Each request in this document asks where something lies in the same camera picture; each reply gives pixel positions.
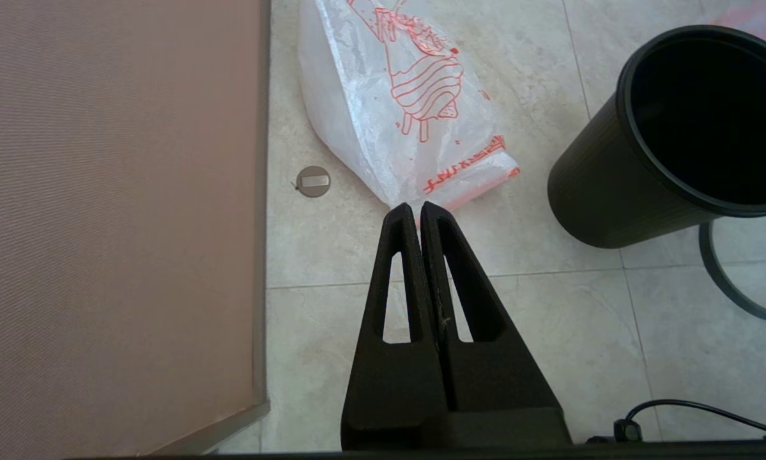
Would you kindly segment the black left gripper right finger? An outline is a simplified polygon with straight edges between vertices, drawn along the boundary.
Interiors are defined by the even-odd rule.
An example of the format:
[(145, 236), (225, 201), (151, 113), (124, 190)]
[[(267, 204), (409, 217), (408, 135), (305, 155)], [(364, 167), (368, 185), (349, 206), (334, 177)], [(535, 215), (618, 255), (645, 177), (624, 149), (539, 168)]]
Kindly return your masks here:
[(421, 244), (447, 410), (422, 424), (431, 448), (558, 448), (563, 408), (449, 211), (426, 202)]

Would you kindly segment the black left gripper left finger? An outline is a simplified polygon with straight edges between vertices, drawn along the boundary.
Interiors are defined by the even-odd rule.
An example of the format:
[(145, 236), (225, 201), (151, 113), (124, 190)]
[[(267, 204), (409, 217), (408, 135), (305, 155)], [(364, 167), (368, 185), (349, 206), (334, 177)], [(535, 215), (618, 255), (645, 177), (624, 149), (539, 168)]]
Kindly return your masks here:
[[(411, 340), (383, 338), (392, 259), (401, 255)], [(418, 449), (422, 425), (446, 413), (446, 390), (432, 302), (411, 206), (387, 213), (381, 227), (341, 415), (345, 451)]]

